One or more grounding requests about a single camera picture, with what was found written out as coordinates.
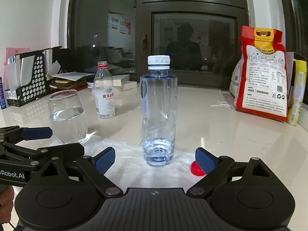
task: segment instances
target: textured blue pad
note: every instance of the textured blue pad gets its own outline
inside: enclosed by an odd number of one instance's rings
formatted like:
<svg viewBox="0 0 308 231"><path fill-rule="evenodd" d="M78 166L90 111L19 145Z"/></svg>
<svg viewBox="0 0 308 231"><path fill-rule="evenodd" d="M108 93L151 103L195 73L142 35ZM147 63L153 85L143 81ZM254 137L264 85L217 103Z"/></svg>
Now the textured blue pad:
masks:
<svg viewBox="0 0 308 231"><path fill-rule="evenodd" d="M196 163L207 175L216 167L215 161L203 153L201 150L196 150Z"/></svg>
<svg viewBox="0 0 308 231"><path fill-rule="evenodd" d="M113 149L109 150L107 153L103 154L95 161L95 168L101 173L105 174L108 169L115 163L116 152Z"/></svg>
<svg viewBox="0 0 308 231"><path fill-rule="evenodd" d="M49 139L52 136L52 129L50 127L25 128L19 136L25 141Z"/></svg>

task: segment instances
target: tabletop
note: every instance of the tabletop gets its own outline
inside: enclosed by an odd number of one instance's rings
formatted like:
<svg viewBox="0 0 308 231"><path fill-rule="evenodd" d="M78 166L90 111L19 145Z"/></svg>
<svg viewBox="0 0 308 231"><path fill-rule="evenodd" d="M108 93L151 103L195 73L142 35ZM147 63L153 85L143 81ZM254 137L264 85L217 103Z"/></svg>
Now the tabletop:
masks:
<svg viewBox="0 0 308 231"><path fill-rule="evenodd" d="M94 93L78 92L87 115L88 134L140 145L142 142L140 89L115 93L116 116L99 119ZM296 208L290 221L292 231L308 230L308 133L300 126L290 126L235 111L229 106L211 106L218 102L232 105L230 94L217 89L179 87L175 148L194 153L203 147L216 156L227 155L236 161L260 157L278 176L295 198ZM50 126L48 96L0 113L1 126ZM22 141L32 149L49 146L47 140Z"/></svg>

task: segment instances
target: circular black disc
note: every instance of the circular black disc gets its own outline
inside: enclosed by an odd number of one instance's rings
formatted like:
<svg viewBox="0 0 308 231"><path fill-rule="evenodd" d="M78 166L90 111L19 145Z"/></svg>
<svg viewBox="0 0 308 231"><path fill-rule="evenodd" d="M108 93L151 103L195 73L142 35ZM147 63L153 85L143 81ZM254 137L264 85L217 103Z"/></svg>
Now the circular black disc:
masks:
<svg viewBox="0 0 308 231"><path fill-rule="evenodd" d="M229 224L248 230L287 224L295 208L292 195L283 185L222 185L213 192L211 205Z"/></svg>
<svg viewBox="0 0 308 231"><path fill-rule="evenodd" d="M67 186L27 185L18 194L15 209L26 226L59 230L85 221L98 203L95 188L81 182Z"/></svg>

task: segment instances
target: stemless glass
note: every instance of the stemless glass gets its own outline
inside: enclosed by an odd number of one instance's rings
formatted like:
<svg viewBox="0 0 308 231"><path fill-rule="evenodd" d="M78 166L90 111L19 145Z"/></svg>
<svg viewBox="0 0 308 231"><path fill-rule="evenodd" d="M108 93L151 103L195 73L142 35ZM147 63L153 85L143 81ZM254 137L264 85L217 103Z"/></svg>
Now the stemless glass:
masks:
<svg viewBox="0 0 308 231"><path fill-rule="evenodd" d="M86 138L87 116L77 90L64 90L49 98L52 131L62 144L82 143Z"/></svg>

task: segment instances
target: white bottle cap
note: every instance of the white bottle cap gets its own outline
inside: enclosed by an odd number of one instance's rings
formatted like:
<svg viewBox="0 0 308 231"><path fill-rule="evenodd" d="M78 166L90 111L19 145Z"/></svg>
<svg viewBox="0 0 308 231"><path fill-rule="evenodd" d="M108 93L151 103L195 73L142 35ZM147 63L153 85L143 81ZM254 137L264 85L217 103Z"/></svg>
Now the white bottle cap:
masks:
<svg viewBox="0 0 308 231"><path fill-rule="evenodd" d="M151 55L147 58L149 70L170 69L170 56L168 55Z"/></svg>

